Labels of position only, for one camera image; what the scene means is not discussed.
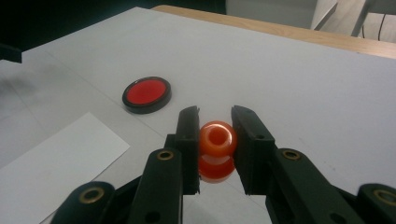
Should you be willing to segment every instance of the sheet of paper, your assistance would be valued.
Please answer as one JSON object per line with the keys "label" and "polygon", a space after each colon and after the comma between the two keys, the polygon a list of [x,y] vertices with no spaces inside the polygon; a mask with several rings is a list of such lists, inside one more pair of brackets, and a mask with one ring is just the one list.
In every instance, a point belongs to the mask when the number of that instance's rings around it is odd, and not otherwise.
{"label": "sheet of paper", "polygon": [[0,170],[0,223],[39,223],[129,145],[88,113]]}

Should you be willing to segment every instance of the black cable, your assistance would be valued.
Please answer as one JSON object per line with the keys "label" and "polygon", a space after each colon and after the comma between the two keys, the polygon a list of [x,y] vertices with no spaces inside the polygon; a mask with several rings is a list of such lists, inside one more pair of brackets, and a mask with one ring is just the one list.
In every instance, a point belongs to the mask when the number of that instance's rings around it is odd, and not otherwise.
{"label": "black cable", "polygon": [[379,26],[378,40],[380,40],[382,25],[384,24],[384,19],[386,16],[387,16],[387,14],[384,14],[384,17],[382,18],[382,21],[381,21],[381,25]]}
{"label": "black cable", "polygon": [[363,38],[366,38],[364,37],[364,25],[361,27],[361,35],[363,36]]}

